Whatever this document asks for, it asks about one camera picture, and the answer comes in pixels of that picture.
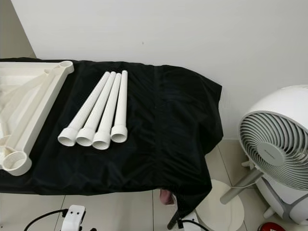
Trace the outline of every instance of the fan stand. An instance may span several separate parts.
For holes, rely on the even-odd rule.
[[[221,181],[211,180],[212,191],[196,209],[202,222],[214,231],[238,230],[244,221],[244,206],[238,194],[262,175],[261,171],[254,168],[234,188]]]

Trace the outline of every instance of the black cloth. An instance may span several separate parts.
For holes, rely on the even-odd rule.
[[[2,62],[60,62],[30,58]],[[178,215],[189,214],[212,186],[205,163],[222,138],[221,86],[181,67],[73,61],[70,74],[35,142],[33,166],[20,177],[0,170],[0,192],[94,195],[172,191]],[[108,150],[62,146],[57,136],[105,71],[128,70],[128,140]]]

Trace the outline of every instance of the fan pole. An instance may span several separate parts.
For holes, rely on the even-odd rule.
[[[246,176],[244,176],[236,183],[234,188],[231,188],[220,198],[220,202],[224,205],[227,204],[230,200],[236,197],[241,191],[243,191],[246,185],[253,183],[257,179],[262,177],[262,175],[263,172],[261,172],[256,168],[253,168],[252,170],[249,171],[249,173]]]

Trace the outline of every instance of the tile floor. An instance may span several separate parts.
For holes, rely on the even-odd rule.
[[[211,177],[228,185],[234,185],[247,169],[241,166],[246,160],[238,141],[224,140],[211,153],[206,162]],[[262,214],[267,208],[258,190],[250,187],[240,194],[244,204],[245,219],[240,231],[257,231],[265,222]],[[166,225],[174,214],[174,206],[164,206],[159,201],[159,190],[148,192],[113,193],[98,196],[39,196],[0,194],[2,228],[0,231],[23,231],[32,219],[70,205],[84,205],[87,213],[83,231],[95,227],[98,231],[166,231]],[[32,226],[30,231],[59,231],[63,218],[52,215]],[[287,231],[308,231],[272,217]]]

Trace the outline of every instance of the fan base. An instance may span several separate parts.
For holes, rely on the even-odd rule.
[[[231,188],[227,184],[211,180],[213,189],[196,208],[202,222],[214,231],[236,231],[244,221],[244,206],[239,196],[226,205],[220,198]]]

